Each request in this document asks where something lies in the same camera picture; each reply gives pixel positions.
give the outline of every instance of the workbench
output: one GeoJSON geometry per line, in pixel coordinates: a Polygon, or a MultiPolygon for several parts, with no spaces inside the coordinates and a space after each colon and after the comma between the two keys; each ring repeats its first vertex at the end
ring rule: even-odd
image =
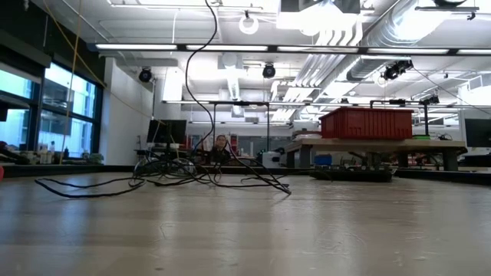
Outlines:
{"type": "Polygon", "coordinates": [[[341,139],[301,139],[285,147],[287,167],[295,167],[295,153],[300,154],[300,167],[310,168],[311,150],[326,152],[396,153],[400,168],[407,168],[410,153],[442,153],[443,168],[458,171],[459,151],[466,150],[462,141],[440,140],[341,140],[341,139]]]}

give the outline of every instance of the glass window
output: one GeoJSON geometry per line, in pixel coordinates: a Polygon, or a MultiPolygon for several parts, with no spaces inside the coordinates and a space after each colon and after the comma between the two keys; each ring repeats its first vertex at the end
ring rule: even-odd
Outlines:
{"type": "Polygon", "coordinates": [[[31,98],[32,81],[0,70],[0,90],[15,94],[17,96],[31,98]]]}
{"type": "Polygon", "coordinates": [[[82,157],[85,151],[90,153],[93,131],[92,123],[74,118],[68,118],[68,125],[66,125],[66,122],[65,115],[43,110],[41,112],[39,146],[50,148],[51,142],[54,142],[55,151],[64,151],[61,147],[63,145],[63,135],[66,127],[67,136],[64,147],[68,149],[69,156],[82,157]]]}
{"type": "Polygon", "coordinates": [[[70,89],[71,72],[56,64],[51,64],[44,75],[43,103],[54,107],[67,109],[70,104],[71,111],[76,114],[94,117],[95,91],[94,84],[74,75],[70,89]]]}
{"type": "Polygon", "coordinates": [[[29,110],[9,110],[7,121],[0,122],[0,141],[19,147],[28,137],[29,110]]]}

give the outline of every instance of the person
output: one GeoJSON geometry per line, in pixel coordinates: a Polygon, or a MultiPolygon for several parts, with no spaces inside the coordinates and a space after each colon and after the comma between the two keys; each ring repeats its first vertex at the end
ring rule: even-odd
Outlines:
{"type": "Polygon", "coordinates": [[[230,153],[225,149],[227,139],[220,134],[216,137],[215,146],[209,152],[209,163],[225,163],[230,159],[230,153]]]}

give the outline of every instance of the fluorescent light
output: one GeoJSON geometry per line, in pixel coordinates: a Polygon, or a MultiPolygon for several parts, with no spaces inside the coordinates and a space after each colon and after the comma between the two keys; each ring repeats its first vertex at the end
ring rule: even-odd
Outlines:
{"type": "MultiPolygon", "coordinates": [[[[162,101],[164,104],[198,104],[196,101],[194,100],[163,100],[162,101]]],[[[205,101],[205,100],[200,100],[199,101],[200,104],[209,104],[209,101],[205,101]]]]}
{"type": "Polygon", "coordinates": [[[402,56],[375,56],[375,55],[362,55],[361,59],[366,60],[382,60],[382,61],[410,61],[411,57],[402,57],[402,56]]]}
{"type": "Polygon", "coordinates": [[[491,49],[460,49],[457,54],[491,54],[491,49]]]}
{"type": "Polygon", "coordinates": [[[269,105],[274,105],[274,106],[304,106],[305,103],[292,103],[292,102],[276,102],[276,103],[269,103],[269,105]]]}
{"type": "Polygon", "coordinates": [[[312,46],[278,46],[278,51],[303,53],[358,53],[358,48],[312,47],[312,46]]]}
{"type": "Polygon", "coordinates": [[[147,50],[176,50],[176,45],[171,44],[96,44],[95,47],[99,50],[135,50],[135,51],[147,51],[147,50]]]}
{"type": "Polygon", "coordinates": [[[448,49],[370,48],[370,54],[446,54],[448,49]]]}
{"type": "Polygon", "coordinates": [[[370,8],[374,4],[374,0],[366,0],[363,3],[364,8],[370,8]]]}
{"type": "MultiPolygon", "coordinates": [[[[211,124],[211,122],[195,122],[195,121],[190,121],[189,123],[194,123],[194,124],[211,124]]],[[[258,124],[258,125],[267,125],[268,122],[258,122],[258,123],[253,123],[253,122],[215,122],[215,124],[258,124]]],[[[288,122],[269,122],[269,126],[288,126],[288,122]]]]}
{"type": "Polygon", "coordinates": [[[253,122],[219,122],[225,124],[254,124],[253,122]]]}
{"type": "Polygon", "coordinates": [[[360,15],[371,15],[371,14],[374,14],[375,13],[375,9],[374,8],[362,8],[360,10],[360,15]]]}
{"type": "MultiPolygon", "coordinates": [[[[195,51],[203,45],[187,45],[186,49],[195,51]]],[[[202,51],[267,51],[268,46],[257,45],[208,45],[202,51]]]]}
{"type": "MultiPolygon", "coordinates": [[[[110,4],[113,8],[147,8],[147,9],[186,9],[186,10],[203,10],[208,11],[208,7],[205,5],[135,5],[135,4],[110,4]]],[[[245,9],[254,12],[264,12],[263,7],[248,7],[248,6],[215,6],[212,7],[219,9],[220,11],[231,12],[243,12],[245,9]]]]}

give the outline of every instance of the wooden floor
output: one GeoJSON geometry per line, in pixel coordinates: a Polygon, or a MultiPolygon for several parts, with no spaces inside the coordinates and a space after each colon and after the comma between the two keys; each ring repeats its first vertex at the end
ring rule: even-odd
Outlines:
{"type": "MultiPolygon", "coordinates": [[[[115,176],[126,174],[56,179],[88,184],[115,176]]],[[[491,275],[489,188],[409,179],[285,182],[290,197],[272,188],[189,184],[73,200],[32,179],[4,179],[0,275],[491,275]]]]}

